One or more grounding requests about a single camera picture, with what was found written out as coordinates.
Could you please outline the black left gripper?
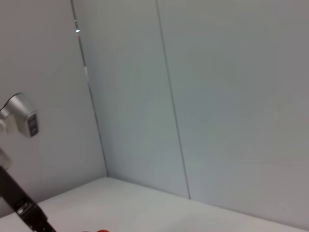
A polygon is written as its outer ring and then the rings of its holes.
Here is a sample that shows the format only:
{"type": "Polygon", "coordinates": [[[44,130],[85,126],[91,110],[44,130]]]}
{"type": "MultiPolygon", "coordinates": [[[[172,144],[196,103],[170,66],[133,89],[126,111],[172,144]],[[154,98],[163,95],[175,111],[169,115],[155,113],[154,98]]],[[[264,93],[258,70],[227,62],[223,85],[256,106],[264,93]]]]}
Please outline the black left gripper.
{"type": "Polygon", "coordinates": [[[0,167],[0,196],[32,231],[56,232],[42,209],[2,166],[0,167]]]}

